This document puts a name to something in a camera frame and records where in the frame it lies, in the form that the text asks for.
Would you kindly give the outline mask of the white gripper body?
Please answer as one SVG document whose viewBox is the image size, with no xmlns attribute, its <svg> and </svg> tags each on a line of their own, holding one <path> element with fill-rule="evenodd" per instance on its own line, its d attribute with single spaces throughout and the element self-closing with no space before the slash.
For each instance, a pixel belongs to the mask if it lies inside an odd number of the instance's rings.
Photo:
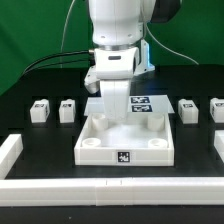
<svg viewBox="0 0 224 224">
<path fill-rule="evenodd" d="M 155 70 L 150 63 L 148 46 L 118 51 L 95 49 L 94 59 L 95 65 L 89 68 L 84 79 L 85 87 L 91 94 L 99 90 L 101 80 L 132 79 Z"/>
</svg>

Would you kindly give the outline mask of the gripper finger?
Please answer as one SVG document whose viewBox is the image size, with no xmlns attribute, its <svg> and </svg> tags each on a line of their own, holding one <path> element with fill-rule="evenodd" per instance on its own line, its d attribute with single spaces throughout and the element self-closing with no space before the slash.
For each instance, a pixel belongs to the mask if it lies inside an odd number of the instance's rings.
<svg viewBox="0 0 224 224">
<path fill-rule="evenodd" d="M 128 100 L 130 95 L 131 81 L 122 80 L 117 83 L 117 119 L 125 120 L 128 110 Z"/>
<path fill-rule="evenodd" d="M 104 104 L 105 116 L 114 120 L 116 118 L 115 112 L 115 84 L 110 80 L 100 81 L 101 97 Z"/>
</svg>

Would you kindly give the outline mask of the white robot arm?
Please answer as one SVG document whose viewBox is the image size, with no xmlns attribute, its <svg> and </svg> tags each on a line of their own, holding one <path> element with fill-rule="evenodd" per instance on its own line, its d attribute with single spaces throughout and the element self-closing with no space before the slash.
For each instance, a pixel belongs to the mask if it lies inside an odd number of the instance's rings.
<svg viewBox="0 0 224 224">
<path fill-rule="evenodd" d="M 155 69 L 144 40 L 147 24 L 170 21 L 181 4 L 182 0 L 88 0 L 96 48 L 85 86 L 101 93 L 108 119 L 126 118 L 131 80 Z"/>
</svg>

